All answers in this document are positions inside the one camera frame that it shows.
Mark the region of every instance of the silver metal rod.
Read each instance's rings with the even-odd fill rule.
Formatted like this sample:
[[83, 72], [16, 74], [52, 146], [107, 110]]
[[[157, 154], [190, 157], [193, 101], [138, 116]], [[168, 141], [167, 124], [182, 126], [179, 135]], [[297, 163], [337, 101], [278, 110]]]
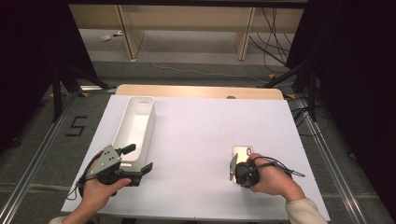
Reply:
[[[302, 99], [298, 99], [297, 104], [300, 108], [304, 108], [307, 106], [306, 101]], [[328, 145], [326, 144], [323, 135], [320, 132], [319, 126], [315, 122], [313, 122], [313, 120], [307, 115], [308, 112], [304, 112], [304, 116], [306, 117], [306, 124], [308, 125], [309, 131], [312, 133], [314, 140], [317, 143], [319, 152], [323, 160], [325, 161], [327, 169], [332, 176], [332, 181], [338, 189], [338, 192], [346, 206], [346, 210], [348, 211], [351, 220], [355, 224], [368, 223], [367, 218], [361, 211], [361, 207], [355, 196], [353, 195], [347, 181], [345, 180], [343, 173], [341, 172], [337, 162], [332, 156], [332, 153]]]
[[26, 191], [29, 189], [30, 183], [34, 180], [35, 175], [40, 168], [43, 160], [45, 159], [57, 132], [63, 124], [64, 115], [76, 98], [76, 93], [70, 93], [66, 96], [63, 112], [59, 116], [58, 120], [51, 124], [49, 131], [41, 142], [41, 145], [33, 156], [29, 166], [26, 168], [20, 182], [13, 190], [13, 192], [7, 199], [7, 202], [3, 206], [0, 214], [0, 221], [2, 224], [8, 224], [11, 222], [12, 218], [14, 218], [15, 213], [17, 212], [21, 201], [26, 194]]

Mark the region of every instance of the floor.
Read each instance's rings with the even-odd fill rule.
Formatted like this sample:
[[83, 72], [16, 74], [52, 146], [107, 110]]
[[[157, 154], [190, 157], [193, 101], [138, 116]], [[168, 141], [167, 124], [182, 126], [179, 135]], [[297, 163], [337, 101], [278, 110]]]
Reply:
[[[138, 52], [136, 59], [129, 59], [124, 47], [122, 36], [113, 36], [118, 33], [118, 31], [113, 30], [80, 30], [81, 36], [83, 37], [86, 48], [90, 54], [90, 57], [94, 64], [98, 67], [101, 63], [114, 62], [122, 63], [120, 66], [129, 63], [146, 63], [146, 70], [150, 69], [160, 69], [160, 71], [169, 72], [172, 74], [187, 74], [194, 73], [196, 76], [206, 77], [206, 76], [224, 76], [232, 78], [235, 76], [233, 71], [224, 72], [217, 71], [217, 67], [221, 65], [230, 66], [267, 66], [268, 69], [281, 69], [282, 63], [278, 60], [273, 59], [268, 54], [263, 54], [263, 52], [258, 49], [253, 42], [250, 42], [247, 49], [247, 56], [244, 61], [238, 61], [236, 56], [236, 50], [233, 44], [233, 34], [232, 33], [214, 33], [214, 32], [161, 32], [161, 31], [150, 31], [146, 32], [144, 40], [141, 45], [141, 49]], [[101, 37], [104, 35], [110, 35], [111, 40], [104, 42]], [[263, 40], [267, 40], [269, 34], [253, 34], [253, 40], [258, 43], [262, 48], [265, 48]], [[286, 55], [288, 53], [287, 49], [290, 48], [290, 41], [292, 41], [293, 35], [279, 35], [278, 43], [280, 43], [282, 50], [278, 48], [268, 47], [267, 50], [274, 54], [280, 61], [286, 60]], [[271, 38], [271, 45], [276, 45], [276, 41]], [[111, 69], [106, 70], [108, 75], [111, 76]], [[275, 70], [274, 75], [279, 76], [285, 72], [284, 69], [281, 71]], [[262, 74], [251, 74], [251, 79], [255, 79]], [[278, 87], [284, 93], [290, 92], [290, 84], [292, 83], [292, 78], [286, 80], [279, 84]], [[97, 106], [100, 104], [101, 107], [106, 106], [106, 102], [103, 103], [106, 96], [95, 95], [92, 97], [92, 106]], [[50, 102], [50, 95], [43, 99], [44, 103]], [[301, 107], [301, 102], [290, 101], [290, 109], [295, 109]], [[77, 99], [73, 103], [73, 107], [79, 108], [82, 103]], [[50, 104], [44, 104], [42, 108], [37, 111], [37, 113], [50, 113], [51, 110], [48, 109]], [[318, 129], [317, 132], [323, 133], [323, 139], [326, 141], [326, 145], [331, 149], [334, 156], [334, 160], [337, 161], [337, 167], [342, 170], [343, 175], [346, 177], [347, 188], [352, 191], [351, 195], [359, 202], [358, 205], [363, 212], [363, 216], [366, 221], [355, 222], [352, 221], [350, 213], [347, 212], [346, 207], [343, 203], [343, 196], [337, 186], [334, 185], [332, 174], [329, 174], [327, 166], [323, 165], [325, 160], [323, 160], [323, 153], [326, 153], [326, 148], [320, 149], [316, 138], [312, 137], [312, 132], [309, 128], [309, 122], [298, 123], [298, 131], [301, 135], [302, 142], [304, 143], [305, 151], [307, 152], [308, 159], [311, 163], [314, 175], [318, 176], [318, 186], [322, 193], [322, 197], [328, 211], [331, 215], [331, 223], [394, 223], [389, 214], [384, 209], [382, 203], [376, 196], [373, 188], [371, 187], [369, 181], [365, 178], [362, 173], [359, 164], [353, 161], [347, 156], [347, 144], [343, 141], [342, 135], [337, 131], [336, 123], [329, 119], [328, 114], [325, 110], [320, 110], [318, 112]], [[39, 118], [43, 118], [50, 115], [40, 115]], [[100, 114], [95, 116], [95, 121], [99, 122]], [[25, 147], [38, 148], [41, 144], [41, 139], [45, 136], [45, 133], [34, 132], [38, 129], [48, 129], [50, 127], [50, 122], [45, 119], [35, 119], [27, 127], [26, 134], [31, 136], [28, 143], [24, 143]], [[94, 128], [87, 128], [86, 132], [91, 132], [94, 134]], [[61, 143], [55, 141], [53, 147], [62, 147]], [[78, 147], [78, 143], [69, 142], [71, 150]], [[4, 202], [15, 184], [21, 178], [27, 164], [15, 165], [19, 161], [29, 161], [33, 157], [34, 152], [25, 152], [20, 150], [15, 150], [18, 155], [9, 157], [8, 155], [2, 155], [0, 157], [0, 176], [2, 177], [0, 184], [0, 202]], [[83, 156], [83, 152], [76, 152], [79, 156]], [[17, 212], [16, 218], [12, 223], [26, 223], [30, 217], [37, 216], [35, 211], [35, 202], [43, 202], [42, 206], [52, 207], [55, 203], [61, 204], [58, 199], [62, 198], [60, 195], [68, 191], [69, 187], [67, 184], [62, 183], [60, 176], [63, 176], [63, 172], [66, 170], [58, 170], [54, 168], [56, 164], [55, 158], [64, 157], [64, 154], [52, 150], [47, 155], [47, 160], [42, 164], [43, 168], [47, 168], [45, 172], [40, 171], [35, 177], [35, 183], [31, 186], [24, 203], [21, 205], [19, 211]], [[75, 159], [69, 159], [69, 163], [78, 164], [78, 156]], [[12, 169], [16, 175], [9, 175], [9, 169]], [[56, 180], [46, 179], [48, 176], [57, 176]], [[43, 186], [38, 183], [46, 182], [46, 188], [50, 188], [50, 193], [45, 191]], [[53, 211], [42, 212], [42, 216], [50, 217], [54, 216]], [[137, 223], [183, 223], [184, 221], [171, 221], [171, 220], [147, 220], [139, 219]], [[120, 219], [114, 219], [109, 217], [101, 218], [101, 223], [120, 223]], [[203, 223], [221, 223], [221, 222], [203, 222]]]

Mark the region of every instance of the white plastic tray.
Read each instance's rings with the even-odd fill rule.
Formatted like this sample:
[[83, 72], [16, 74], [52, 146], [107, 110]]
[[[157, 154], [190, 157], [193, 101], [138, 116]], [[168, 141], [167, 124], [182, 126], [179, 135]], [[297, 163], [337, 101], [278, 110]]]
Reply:
[[122, 116], [113, 142], [114, 148], [136, 144], [136, 149], [121, 155], [121, 167], [125, 171], [140, 171], [146, 165], [149, 142], [155, 121], [154, 98], [132, 96]]

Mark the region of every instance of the hand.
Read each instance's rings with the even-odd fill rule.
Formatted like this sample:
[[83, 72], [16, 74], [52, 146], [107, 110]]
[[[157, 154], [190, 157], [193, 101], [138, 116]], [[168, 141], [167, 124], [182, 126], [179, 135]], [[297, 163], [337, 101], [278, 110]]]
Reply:
[[[247, 162], [257, 157], [261, 157], [261, 154], [252, 153]], [[254, 161], [256, 166], [259, 166], [269, 161], [263, 158], [258, 158]], [[266, 166], [259, 169], [260, 181], [255, 186], [250, 188], [253, 192], [267, 193], [271, 195], [281, 195], [288, 202], [304, 199], [305, 195], [301, 187], [283, 170], [275, 166]]]
[[98, 179], [90, 179], [85, 182], [82, 201], [79, 206], [69, 214], [63, 224], [85, 224], [97, 211], [104, 208], [111, 195], [119, 189], [126, 187], [131, 183], [131, 179], [120, 179], [112, 185], [104, 185]]

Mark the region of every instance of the white tabletop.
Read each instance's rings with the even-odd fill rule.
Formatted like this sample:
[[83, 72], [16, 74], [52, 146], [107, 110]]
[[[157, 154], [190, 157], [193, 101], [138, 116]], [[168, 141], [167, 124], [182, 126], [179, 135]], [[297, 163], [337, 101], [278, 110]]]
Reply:
[[[76, 181], [92, 157], [112, 143], [130, 96], [112, 96]], [[330, 220], [312, 174], [288, 103], [283, 100], [240, 100], [155, 97], [156, 121], [147, 163], [153, 170], [140, 187], [124, 188], [99, 214], [200, 220], [287, 220], [280, 196], [253, 193], [229, 180], [235, 145], [282, 161], [306, 175], [294, 176], [305, 195]], [[63, 212], [80, 202], [66, 201]]]

